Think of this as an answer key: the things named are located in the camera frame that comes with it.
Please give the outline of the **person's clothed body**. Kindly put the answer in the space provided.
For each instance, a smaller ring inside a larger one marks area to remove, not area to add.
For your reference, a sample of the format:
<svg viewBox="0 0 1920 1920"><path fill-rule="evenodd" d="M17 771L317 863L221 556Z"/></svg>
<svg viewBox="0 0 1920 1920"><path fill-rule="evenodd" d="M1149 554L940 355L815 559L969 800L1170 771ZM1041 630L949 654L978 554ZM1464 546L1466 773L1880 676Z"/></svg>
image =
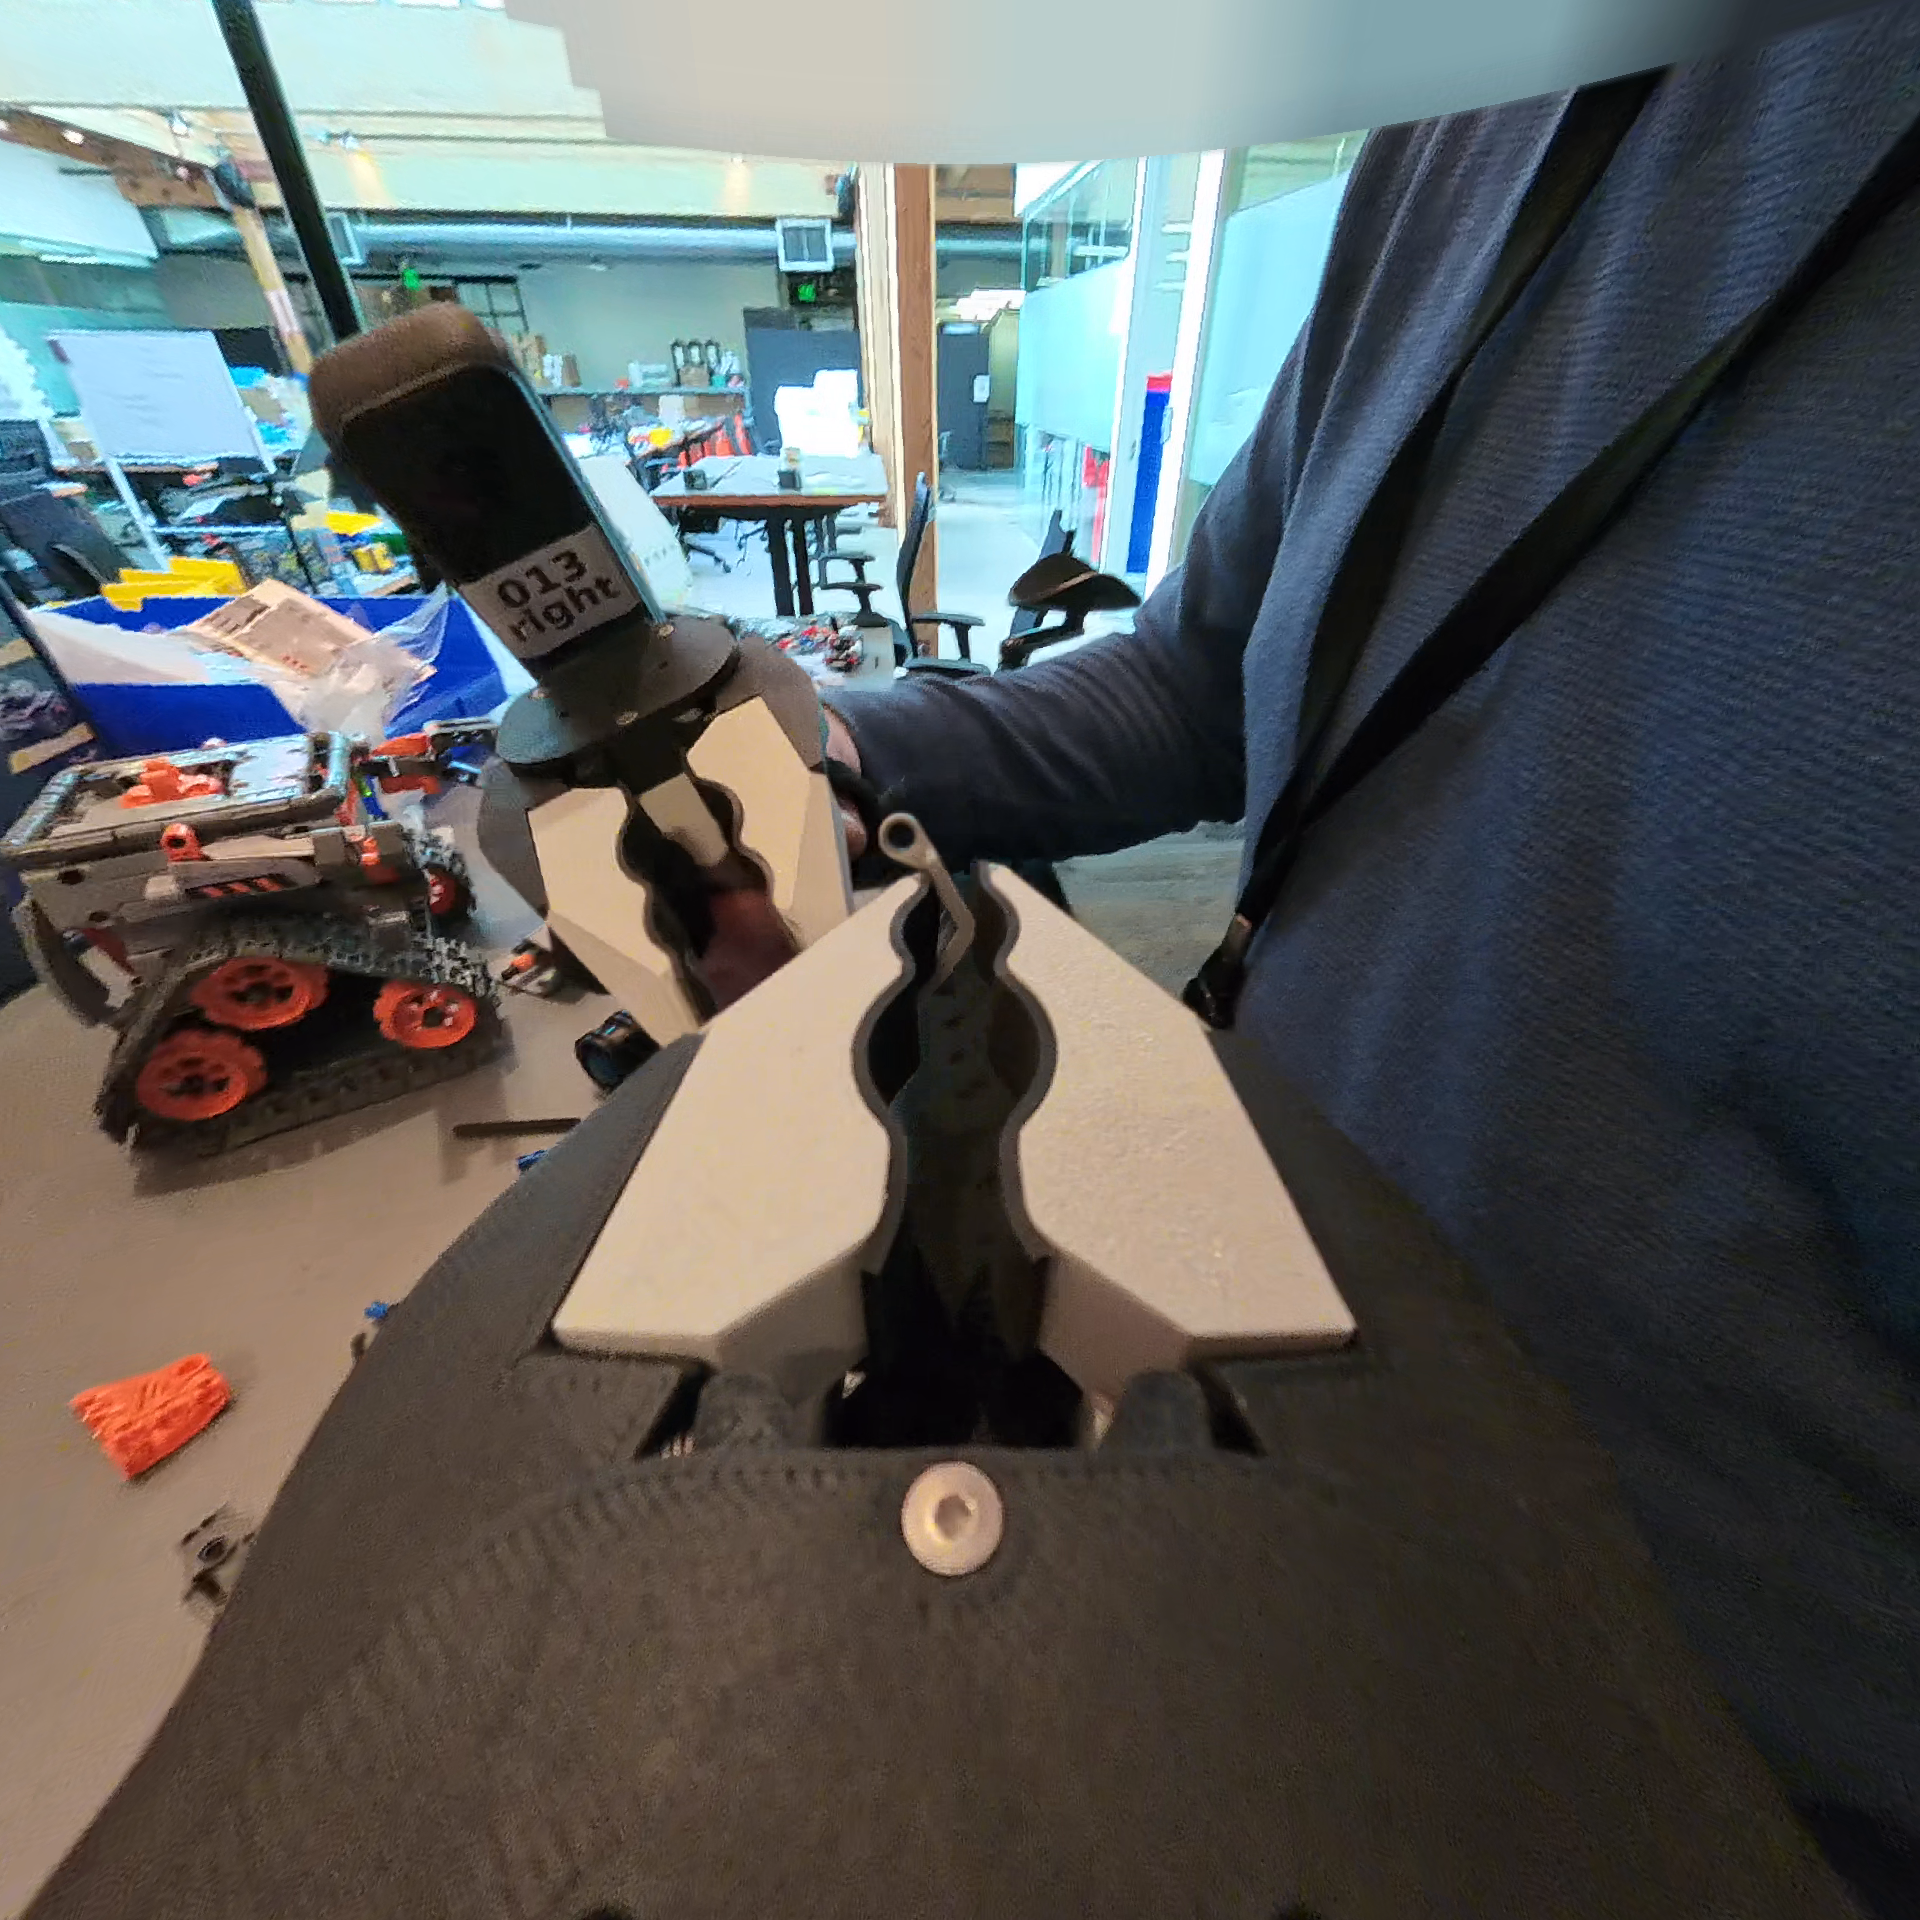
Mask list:
<svg viewBox="0 0 1920 1920"><path fill-rule="evenodd" d="M1520 296L1570 95L1371 133L1220 509L1279 536L1245 821L1457 374L1328 752L1915 133L1915 5L1680 64ZM1304 834L1241 1027L1577 1403L1794 1808L1915 1916L1915 184ZM1472 362L1464 355L1479 339Z"/></svg>

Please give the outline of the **grey orange tracked toy robot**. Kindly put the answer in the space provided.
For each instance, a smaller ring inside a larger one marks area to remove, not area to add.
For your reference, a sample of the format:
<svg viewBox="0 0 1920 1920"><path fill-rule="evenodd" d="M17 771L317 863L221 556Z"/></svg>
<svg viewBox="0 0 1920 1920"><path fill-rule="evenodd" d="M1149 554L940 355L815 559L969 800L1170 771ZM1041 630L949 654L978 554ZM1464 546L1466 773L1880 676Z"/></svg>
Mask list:
<svg viewBox="0 0 1920 1920"><path fill-rule="evenodd" d="M377 802L474 783L493 733L295 732L49 782L5 837L13 926L69 1013L112 1031L109 1140L215 1156L493 1060L465 858Z"/></svg>

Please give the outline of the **black office chair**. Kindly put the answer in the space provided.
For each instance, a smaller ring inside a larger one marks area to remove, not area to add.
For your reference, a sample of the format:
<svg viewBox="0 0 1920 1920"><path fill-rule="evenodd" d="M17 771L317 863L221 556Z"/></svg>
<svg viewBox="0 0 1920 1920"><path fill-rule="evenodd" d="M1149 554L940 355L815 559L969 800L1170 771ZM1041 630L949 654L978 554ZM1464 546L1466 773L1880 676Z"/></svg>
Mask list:
<svg viewBox="0 0 1920 1920"><path fill-rule="evenodd" d="M938 514L938 495L927 474L915 484L912 507L897 551L899 618L876 611L879 584L868 579L868 556L855 551L824 554L821 592L855 598L855 629L865 639L882 637L888 661L901 676L969 678L989 668L972 654L972 636L981 629L975 615L922 607L916 602L923 546Z"/></svg>

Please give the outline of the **whiteboard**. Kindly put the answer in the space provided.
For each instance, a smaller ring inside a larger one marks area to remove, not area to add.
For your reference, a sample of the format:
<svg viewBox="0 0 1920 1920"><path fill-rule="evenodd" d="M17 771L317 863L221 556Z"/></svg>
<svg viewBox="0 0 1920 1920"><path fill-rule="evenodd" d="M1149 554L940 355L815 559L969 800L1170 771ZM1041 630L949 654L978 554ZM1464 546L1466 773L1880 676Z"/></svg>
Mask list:
<svg viewBox="0 0 1920 1920"><path fill-rule="evenodd" d="M266 464L256 419L202 330L55 332L49 348L114 464Z"/></svg>

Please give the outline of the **blue plastic bin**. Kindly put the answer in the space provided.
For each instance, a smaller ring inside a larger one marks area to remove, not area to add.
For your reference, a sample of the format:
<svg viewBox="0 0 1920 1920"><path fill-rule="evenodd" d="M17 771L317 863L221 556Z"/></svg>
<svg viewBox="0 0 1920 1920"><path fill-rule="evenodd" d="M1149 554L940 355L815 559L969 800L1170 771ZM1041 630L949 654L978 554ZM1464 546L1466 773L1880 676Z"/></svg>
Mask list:
<svg viewBox="0 0 1920 1920"><path fill-rule="evenodd" d="M235 655L186 642L186 629L219 615L225 598L163 595L121 611L104 596L28 613L104 750L120 756L197 750L301 730L279 685ZM506 663L465 604L434 595L327 596L323 606L368 632L387 632L425 663L394 710L395 732L491 715L527 676Z"/></svg>

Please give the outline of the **wooden pillar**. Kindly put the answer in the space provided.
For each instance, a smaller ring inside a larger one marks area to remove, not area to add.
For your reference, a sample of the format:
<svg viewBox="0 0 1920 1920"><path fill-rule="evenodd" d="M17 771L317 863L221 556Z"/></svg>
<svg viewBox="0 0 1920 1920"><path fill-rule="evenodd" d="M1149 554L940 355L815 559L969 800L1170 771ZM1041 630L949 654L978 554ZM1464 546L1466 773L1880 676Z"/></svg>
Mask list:
<svg viewBox="0 0 1920 1920"><path fill-rule="evenodd" d="M938 172L890 168L890 267L893 287L893 480L901 534L909 532L919 480L940 483Z"/></svg>

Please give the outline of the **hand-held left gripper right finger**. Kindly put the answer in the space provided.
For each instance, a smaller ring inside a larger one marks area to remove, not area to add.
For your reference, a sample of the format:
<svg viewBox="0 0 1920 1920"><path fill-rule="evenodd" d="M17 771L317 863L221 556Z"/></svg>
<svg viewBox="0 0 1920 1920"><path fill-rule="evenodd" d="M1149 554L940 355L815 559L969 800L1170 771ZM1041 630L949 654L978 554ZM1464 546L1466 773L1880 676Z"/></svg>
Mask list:
<svg viewBox="0 0 1920 1920"><path fill-rule="evenodd" d="M1041 1354L1111 1414L1149 1376L1348 1354L1356 1312L1217 1036L1012 869L981 866L977 906Z"/></svg>

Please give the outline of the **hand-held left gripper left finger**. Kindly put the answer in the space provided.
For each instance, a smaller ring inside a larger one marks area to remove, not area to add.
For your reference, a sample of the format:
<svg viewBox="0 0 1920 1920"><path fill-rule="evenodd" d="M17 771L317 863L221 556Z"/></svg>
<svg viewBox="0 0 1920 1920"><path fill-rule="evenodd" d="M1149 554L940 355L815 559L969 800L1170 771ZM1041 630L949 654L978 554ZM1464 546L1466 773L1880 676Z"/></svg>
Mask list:
<svg viewBox="0 0 1920 1920"><path fill-rule="evenodd" d="M706 1027L551 1319L561 1350L768 1386L829 1444L905 1212L927 941L928 883L904 876Z"/></svg>

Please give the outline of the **white curved panel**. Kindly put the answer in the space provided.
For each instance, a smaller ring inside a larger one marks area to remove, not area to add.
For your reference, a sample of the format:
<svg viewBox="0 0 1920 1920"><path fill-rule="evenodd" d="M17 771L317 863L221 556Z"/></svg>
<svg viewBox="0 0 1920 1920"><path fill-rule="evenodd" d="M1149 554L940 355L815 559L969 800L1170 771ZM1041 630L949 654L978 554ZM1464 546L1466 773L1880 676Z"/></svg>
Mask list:
<svg viewBox="0 0 1920 1920"><path fill-rule="evenodd" d="M893 863L922 876L940 906L944 930L928 974L928 988L940 990L972 954L975 911L916 815L904 810L882 815L879 846Z"/></svg>

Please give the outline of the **black belt pouch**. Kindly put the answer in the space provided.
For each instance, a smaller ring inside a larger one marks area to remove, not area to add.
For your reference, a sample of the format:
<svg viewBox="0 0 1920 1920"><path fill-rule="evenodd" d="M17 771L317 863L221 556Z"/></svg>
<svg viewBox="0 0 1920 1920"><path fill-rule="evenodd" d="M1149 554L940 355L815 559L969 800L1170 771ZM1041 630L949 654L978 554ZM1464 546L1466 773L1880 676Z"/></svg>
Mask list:
<svg viewBox="0 0 1920 1920"><path fill-rule="evenodd" d="M1241 903L1219 941L1187 978L1183 1004L1204 1029L1215 1034L1235 1029L1250 974L1252 946L1272 922L1274 910L1272 903Z"/></svg>

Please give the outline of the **person's right forearm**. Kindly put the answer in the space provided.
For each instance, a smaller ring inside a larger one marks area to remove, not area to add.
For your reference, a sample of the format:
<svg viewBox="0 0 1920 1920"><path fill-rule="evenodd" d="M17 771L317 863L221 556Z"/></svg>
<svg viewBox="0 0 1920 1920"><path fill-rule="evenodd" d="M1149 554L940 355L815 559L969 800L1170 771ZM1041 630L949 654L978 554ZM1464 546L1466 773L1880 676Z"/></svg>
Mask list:
<svg viewBox="0 0 1920 1920"><path fill-rule="evenodd" d="M1012 671L904 676L828 702L828 738L953 869L1092 858L1244 812L1249 606L1192 567L1127 632Z"/></svg>

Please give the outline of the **yellow storage bins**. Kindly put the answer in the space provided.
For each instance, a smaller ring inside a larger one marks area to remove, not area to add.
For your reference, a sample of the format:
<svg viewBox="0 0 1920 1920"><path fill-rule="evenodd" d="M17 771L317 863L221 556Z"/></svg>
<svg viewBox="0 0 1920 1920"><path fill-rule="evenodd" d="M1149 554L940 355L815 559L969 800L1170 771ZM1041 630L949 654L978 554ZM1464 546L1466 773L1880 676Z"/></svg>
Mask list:
<svg viewBox="0 0 1920 1920"><path fill-rule="evenodd" d="M109 607L136 613L163 596L233 598L250 588L247 572L232 559L172 556L163 567L121 567L101 596Z"/></svg>

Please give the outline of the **orange wedge brick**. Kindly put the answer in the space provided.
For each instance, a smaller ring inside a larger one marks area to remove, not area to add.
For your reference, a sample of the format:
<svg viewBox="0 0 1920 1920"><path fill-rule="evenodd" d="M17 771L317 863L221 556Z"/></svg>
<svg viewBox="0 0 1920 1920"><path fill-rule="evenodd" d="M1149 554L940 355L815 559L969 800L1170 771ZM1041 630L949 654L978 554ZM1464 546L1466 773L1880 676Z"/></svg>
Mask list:
<svg viewBox="0 0 1920 1920"><path fill-rule="evenodd" d="M212 1426L233 1400L219 1367L204 1354L92 1386L69 1400L123 1480L153 1472Z"/></svg>

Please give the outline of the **person's right hand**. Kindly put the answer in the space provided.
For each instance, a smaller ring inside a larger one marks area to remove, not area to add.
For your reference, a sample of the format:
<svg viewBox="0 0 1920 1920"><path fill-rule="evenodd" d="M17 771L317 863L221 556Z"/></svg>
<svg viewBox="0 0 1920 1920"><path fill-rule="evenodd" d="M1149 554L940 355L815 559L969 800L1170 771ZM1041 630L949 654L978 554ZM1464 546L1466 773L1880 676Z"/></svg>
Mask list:
<svg viewBox="0 0 1920 1920"><path fill-rule="evenodd" d="M706 938L696 972L721 1013L779 972L796 956L796 943L773 898L757 885L711 887L705 911Z"/></svg>

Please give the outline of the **black floor lamp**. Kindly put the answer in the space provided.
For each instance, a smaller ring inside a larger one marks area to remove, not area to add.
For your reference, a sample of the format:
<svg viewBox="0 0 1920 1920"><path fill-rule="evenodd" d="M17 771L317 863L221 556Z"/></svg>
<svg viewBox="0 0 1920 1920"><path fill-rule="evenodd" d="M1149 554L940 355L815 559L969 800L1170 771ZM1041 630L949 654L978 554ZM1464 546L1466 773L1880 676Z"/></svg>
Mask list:
<svg viewBox="0 0 1920 1920"><path fill-rule="evenodd" d="M285 95L271 38L255 2L212 2L233 72L244 92L263 152L279 184L316 300L337 344L367 326L353 276L333 244L317 182L305 155L295 110Z"/></svg>

